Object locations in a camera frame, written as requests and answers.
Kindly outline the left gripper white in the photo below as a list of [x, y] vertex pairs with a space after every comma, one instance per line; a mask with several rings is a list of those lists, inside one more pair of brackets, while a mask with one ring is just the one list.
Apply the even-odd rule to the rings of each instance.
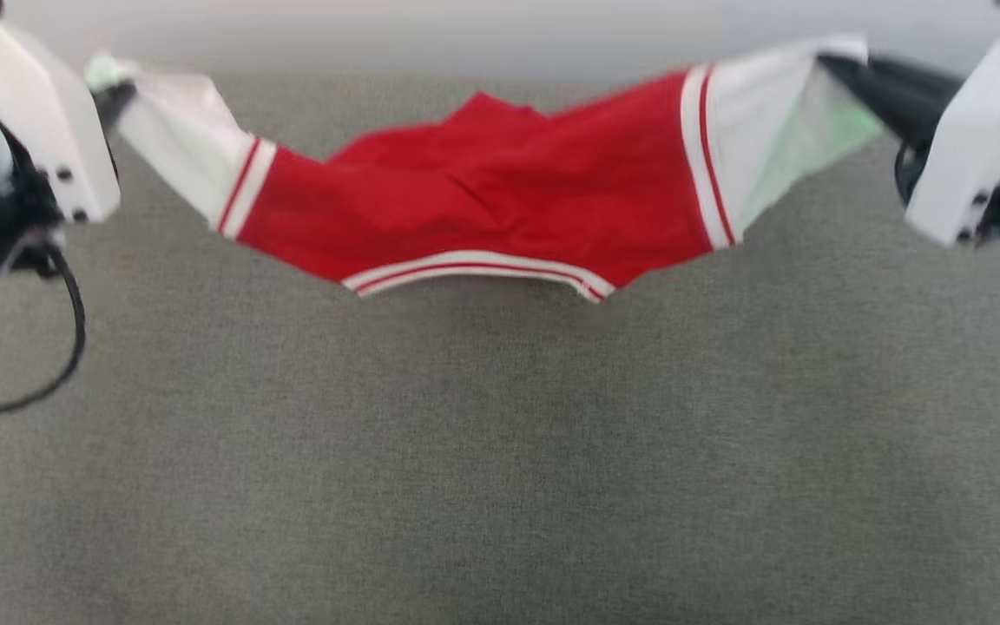
[[134, 102], [133, 82], [96, 91], [34, 36], [0, 19], [0, 122], [47, 170], [59, 208], [90, 222], [122, 205], [106, 132]]

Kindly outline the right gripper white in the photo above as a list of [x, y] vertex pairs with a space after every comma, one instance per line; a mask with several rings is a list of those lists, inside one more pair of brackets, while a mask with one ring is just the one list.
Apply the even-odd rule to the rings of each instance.
[[898, 139], [921, 145], [933, 136], [906, 224], [944, 247], [972, 234], [983, 208], [977, 198], [991, 199], [1000, 186], [1000, 38], [965, 82], [873, 53], [865, 59], [819, 53], [817, 63]]

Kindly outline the red garment with white trim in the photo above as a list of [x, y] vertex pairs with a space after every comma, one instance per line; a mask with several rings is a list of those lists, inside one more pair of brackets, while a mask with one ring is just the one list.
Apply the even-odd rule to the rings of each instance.
[[738, 245], [795, 182], [881, 126], [818, 63], [864, 36], [695, 64], [539, 112], [486, 94], [317, 160], [239, 126], [209, 76], [107, 53], [128, 145], [221, 236], [368, 296], [456, 274], [548, 280], [594, 302]]

